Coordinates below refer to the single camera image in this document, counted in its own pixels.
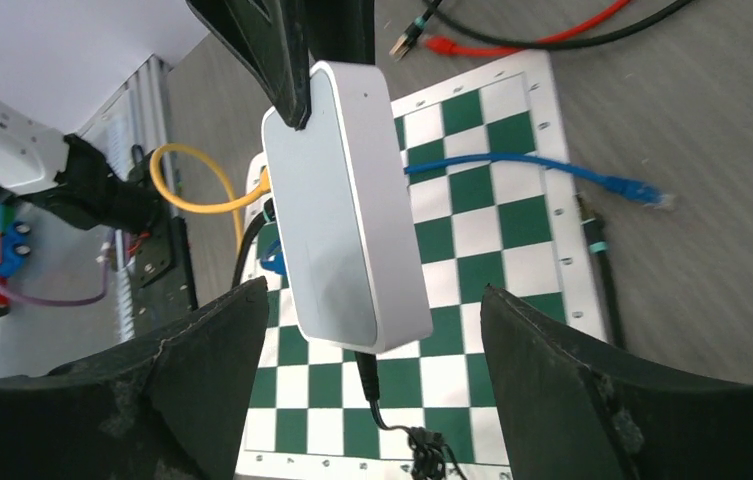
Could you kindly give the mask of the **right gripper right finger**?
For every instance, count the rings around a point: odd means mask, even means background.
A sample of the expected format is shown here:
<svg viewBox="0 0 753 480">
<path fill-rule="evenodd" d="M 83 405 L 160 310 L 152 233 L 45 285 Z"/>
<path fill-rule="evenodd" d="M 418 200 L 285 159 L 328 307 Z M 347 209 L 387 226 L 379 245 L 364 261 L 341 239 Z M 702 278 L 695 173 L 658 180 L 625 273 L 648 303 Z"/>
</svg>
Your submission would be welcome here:
<svg viewBox="0 0 753 480">
<path fill-rule="evenodd" d="M 481 334 L 516 479 L 753 479 L 753 384 L 648 361 L 488 287 Z"/>
</svg>

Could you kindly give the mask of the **white switch box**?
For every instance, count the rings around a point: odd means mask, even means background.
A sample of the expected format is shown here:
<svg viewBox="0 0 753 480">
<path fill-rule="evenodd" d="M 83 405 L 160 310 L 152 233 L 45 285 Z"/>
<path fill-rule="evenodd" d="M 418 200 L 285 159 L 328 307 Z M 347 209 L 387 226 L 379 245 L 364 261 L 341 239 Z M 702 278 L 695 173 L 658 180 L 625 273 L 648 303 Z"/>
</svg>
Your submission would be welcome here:
<svg viewBox="0 0 753 480">
<path fill-rule="evenodd" d="M 308 85 L 304 128 L 277 109 L 262 121 L 298 327 L 370 354 L 424 339 L 433 322 L 385 78 L 320 61 Z"/>
</svg>

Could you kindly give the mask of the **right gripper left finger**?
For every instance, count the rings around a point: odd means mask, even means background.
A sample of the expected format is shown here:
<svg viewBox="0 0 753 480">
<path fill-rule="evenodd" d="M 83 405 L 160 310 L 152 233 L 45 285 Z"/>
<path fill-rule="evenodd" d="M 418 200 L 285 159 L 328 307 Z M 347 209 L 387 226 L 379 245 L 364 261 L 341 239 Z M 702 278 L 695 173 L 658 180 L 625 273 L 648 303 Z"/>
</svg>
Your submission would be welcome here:
<svg viewBox="0 0 753 480">
<path fill-rule="evenodd" d="M 230 479 L 269 317 L 264 278 L 39 377 L 0 378 L 0 479 Z"/>
</svg>

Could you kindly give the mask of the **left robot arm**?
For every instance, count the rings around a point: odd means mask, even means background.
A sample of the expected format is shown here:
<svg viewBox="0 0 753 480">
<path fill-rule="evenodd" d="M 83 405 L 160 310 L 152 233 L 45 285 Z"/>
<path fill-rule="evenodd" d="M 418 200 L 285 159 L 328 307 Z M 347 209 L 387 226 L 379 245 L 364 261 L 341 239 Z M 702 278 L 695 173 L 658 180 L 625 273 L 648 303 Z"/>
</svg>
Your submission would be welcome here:
<svg viewBox="0 0 753 480">
<path fill-rule="evenodd" d="M 375 61 L 370 1 L 192 1 L 194 16 L 246 67 L 272 103 L 262 138 L 280 162 L 340 156 L 343 130 L 319 112 L 327 95 L 310 91 L 311 60 L 348 66 Z M 105 156 L 75 134 L 31 121 L 0 102 L 0 186 L 88 230 L 105 225 L 132 233 L 151 228 L 163 202 L 180 205 L 162 176 L 164 152 L 150 157 L 152 184 L 119 179 Z"/>
</svg>

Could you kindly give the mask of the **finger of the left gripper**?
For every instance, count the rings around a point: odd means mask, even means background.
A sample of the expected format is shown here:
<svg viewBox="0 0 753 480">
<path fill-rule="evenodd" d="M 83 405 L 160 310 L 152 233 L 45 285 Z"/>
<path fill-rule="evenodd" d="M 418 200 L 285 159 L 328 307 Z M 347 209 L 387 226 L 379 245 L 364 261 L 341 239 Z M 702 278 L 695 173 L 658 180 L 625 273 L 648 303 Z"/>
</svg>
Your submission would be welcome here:
<svg viewBox="0 0 753 480">
<path fill-rule="evenodd" d="M 373 0 L 188 0 L 195 17 L 252 74 L 285 124 L 311 114 L 310 61 L 373 65 Z"/>
</svg>

